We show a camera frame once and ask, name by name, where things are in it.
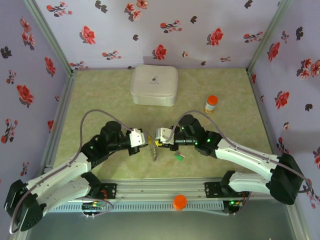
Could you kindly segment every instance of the orange ball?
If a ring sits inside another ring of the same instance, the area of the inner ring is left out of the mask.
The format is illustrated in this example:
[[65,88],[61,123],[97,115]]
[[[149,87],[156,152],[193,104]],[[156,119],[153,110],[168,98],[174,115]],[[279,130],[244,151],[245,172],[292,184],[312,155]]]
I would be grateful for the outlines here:
[[187,205],[187,199],[183,195],[177,195],[173,200],[173,207],[177,211],[181,211]]

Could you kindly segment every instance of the white case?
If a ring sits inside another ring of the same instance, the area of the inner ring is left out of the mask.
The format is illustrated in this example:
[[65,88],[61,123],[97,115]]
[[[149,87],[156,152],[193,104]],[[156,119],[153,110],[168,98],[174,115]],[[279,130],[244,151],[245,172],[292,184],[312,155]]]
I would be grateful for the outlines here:
[[140,105],[173,106],[178,90],[178,71],[173,66],[139,65],[135,68],[131,95]]

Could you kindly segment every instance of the small bottle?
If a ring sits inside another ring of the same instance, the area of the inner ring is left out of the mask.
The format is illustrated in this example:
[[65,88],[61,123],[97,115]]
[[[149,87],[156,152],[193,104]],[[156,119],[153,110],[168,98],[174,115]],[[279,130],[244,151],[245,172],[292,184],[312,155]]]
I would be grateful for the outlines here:
[[215,95],[209,96],[204,106],[204,112],[206,114],[212,114],[214,112],[214,109],[217,103],[218,103],[218,98]]

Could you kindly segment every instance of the gray floor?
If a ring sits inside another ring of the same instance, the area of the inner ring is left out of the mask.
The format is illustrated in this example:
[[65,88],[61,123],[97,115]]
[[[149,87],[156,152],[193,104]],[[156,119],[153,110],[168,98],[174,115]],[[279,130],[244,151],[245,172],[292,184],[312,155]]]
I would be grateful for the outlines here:
[[29,240],[295,240],[286,206],[251,200],[237,216],[203,212],[117,212],[95,219],[49,213]]

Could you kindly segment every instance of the black bracket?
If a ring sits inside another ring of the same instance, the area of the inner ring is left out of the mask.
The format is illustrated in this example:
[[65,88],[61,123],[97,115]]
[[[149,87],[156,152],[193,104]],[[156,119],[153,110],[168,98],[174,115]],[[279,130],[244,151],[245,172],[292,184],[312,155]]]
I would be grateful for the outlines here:
[[249,196],[248,191],[244,191],[243,194],[241,192],[236,191],[230,191],[230,192],[223,192],[220,186],[219,181],[213,181],[213,182],[205,182],[204,183],[204,191],[205,191],[205,197],[207,199],[213,199],[213,198],[242,198],[243,194],[247,198]]
[[94,196],[95,199],[116,199],[117,184],[102,183],[99,192]]

